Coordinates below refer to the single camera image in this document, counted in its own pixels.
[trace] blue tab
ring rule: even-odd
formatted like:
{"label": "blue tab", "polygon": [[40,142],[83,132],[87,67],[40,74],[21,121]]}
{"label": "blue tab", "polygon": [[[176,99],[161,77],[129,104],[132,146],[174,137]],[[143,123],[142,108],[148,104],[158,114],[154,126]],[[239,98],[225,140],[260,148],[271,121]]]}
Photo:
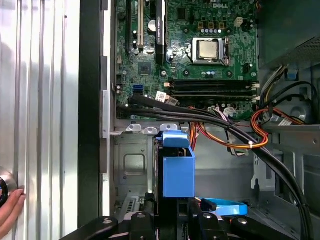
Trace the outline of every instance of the blue tab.
{"label": "blue tab", "polygon": [[162,135],[163,146],[168,148],[188,148],[190,145],[188,135],[181,130],[167,131]]}
{"label": "blue tab", "polygon": [[195,196],[196,157],[191,147],[191,156],[163,158],[163,196],[165,198],[193,198]]}

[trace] finger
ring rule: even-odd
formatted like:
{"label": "finger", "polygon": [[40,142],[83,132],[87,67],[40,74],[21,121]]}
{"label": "finger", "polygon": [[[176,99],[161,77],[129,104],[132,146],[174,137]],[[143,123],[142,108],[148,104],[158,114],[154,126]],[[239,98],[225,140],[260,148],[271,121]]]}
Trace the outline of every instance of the finger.
{"label": "finger", "polygon": [[14,210],[14,207],[17,204],[23,191],[24,191],[23,189],[18,189],[14,191],[10,195],[6,203],[0,208],[0,226],[4,224],[6,219],[10,216],[11,212]]}
{"label": "finger", "polygon": [[24,208],[25,200],[26,200],[25,195],[20,196],[10,216],[7,218],[4,224],[0,226],[0,239],[8,235],[8,233],[11,231],[11,229],[15,225],[17,218],[19,217],[22,209]]}

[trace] black knob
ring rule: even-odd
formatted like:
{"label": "black knob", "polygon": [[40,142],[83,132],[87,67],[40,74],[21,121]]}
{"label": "black knob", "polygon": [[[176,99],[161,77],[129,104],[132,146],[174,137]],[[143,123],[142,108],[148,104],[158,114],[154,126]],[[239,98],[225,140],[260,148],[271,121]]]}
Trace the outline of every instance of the black knob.
{"label": "black knob", "polygon": [[0,167],[0,189],[2,190],[2,194],[0,196],[0,208],[6,203],[10,194],[17,188],[17,183],[12,174]]}

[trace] pcie slot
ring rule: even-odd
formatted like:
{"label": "pcie slot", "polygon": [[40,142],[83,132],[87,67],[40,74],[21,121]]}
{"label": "pcie slot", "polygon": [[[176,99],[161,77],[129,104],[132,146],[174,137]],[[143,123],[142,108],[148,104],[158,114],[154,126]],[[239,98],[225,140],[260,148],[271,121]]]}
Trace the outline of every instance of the pcie slot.
{"label": "pcie slot", "polygon": [[164,64],[166,55],[166,1],[156,0],[155,62]]}
{"label": "pcie slot", "polygon": [[138,0],[138,48],[144,49],[144,0]]}
{"label": "pcie slot", "polygon": [[131,0],[125,1],[125,10],[125,51],[129,54],[131,45]]}

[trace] black ram slot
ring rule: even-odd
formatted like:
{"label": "black ram slot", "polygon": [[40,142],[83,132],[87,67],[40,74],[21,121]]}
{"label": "black ram slot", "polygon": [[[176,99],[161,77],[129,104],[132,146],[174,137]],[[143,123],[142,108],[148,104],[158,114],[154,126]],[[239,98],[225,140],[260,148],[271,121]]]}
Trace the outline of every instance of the black ram slot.
{"label": "black ram slot", "polygon": [[176,98],[236,98],[250,99],[253,96],[251,81],[172,79],[170,95]]}
{"label": "black ram slot", "polygon": [[131,0],[126,0],[125,10],[125,50],[129,54],[131,45]]}
{"label": "black ram slot", "polygon": [[172,97],[251,98],[249,92],[171,91]]}

